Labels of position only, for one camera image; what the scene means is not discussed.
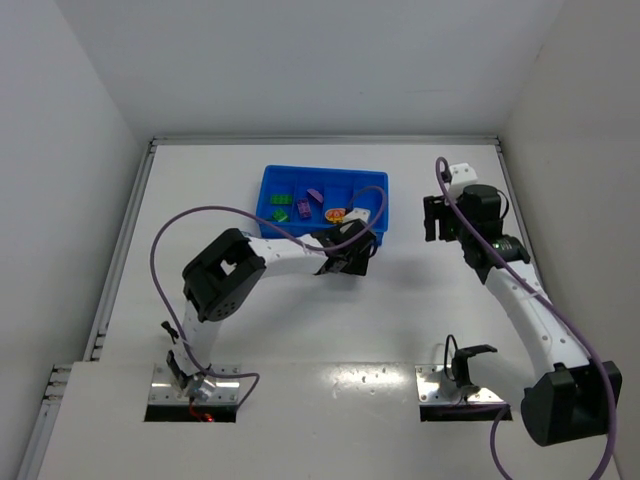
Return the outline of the purple arched lego piece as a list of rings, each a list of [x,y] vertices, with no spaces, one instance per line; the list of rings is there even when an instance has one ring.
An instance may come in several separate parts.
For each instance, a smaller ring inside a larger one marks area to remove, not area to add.
[[[318,205],[323,205],[324,204],[324,196],[323,194],[315,189],[315,188],[309,188],[307,191],[307,196],[315,203]]]

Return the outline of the purple rectangular lego brick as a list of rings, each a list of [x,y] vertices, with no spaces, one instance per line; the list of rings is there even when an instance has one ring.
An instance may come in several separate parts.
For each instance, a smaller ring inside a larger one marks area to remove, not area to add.
[[[298,217],[301,220],[311,220],[313,217],[313,212],[311,209],[311,204],[307,198],[300,198],[296,201],[296,208],[298,212]]]

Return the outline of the green rectangular lego brick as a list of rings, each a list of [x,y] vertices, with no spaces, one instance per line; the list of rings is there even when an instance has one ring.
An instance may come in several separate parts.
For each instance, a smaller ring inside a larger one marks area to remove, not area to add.
[[[293,203],[293,196],[290,194],[273,194],[270,196],[271,205],[291,205]]]

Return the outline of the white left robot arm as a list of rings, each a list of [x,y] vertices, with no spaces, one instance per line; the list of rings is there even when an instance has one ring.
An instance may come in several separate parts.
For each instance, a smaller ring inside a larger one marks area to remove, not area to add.
[[[167,363],[185,390],[213,373],[204,365],[223,320],[235,314],[257,283],[297,274],[364,276],[377,236],[356,219],[301,237],[264,239],[225,230],[182,272],[185,313]]]

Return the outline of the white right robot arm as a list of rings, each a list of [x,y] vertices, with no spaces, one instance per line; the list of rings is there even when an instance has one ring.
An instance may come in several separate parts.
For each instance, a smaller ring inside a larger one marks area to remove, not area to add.
[[[540,446],[606,435],[615,426],[622,375],[612,361],[597,363],[552,312],[521,241],[503,231],[501,194],[488,185],[463,189],[454,203],[445,196],[423,200],[425,237],[456,241],[466,264],[512,322],[529,355],[531,370],[507,363],[489,344],[456,349],[447,373],[450,385],[486,387],[516,408]]]

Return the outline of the green lego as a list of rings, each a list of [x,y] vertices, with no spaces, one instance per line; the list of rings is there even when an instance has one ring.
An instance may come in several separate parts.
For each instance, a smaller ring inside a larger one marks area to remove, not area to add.
[[[285,210],[278,208],[272,213],[271,219],[278,223],[285,223],[290,220],[290,217]]]

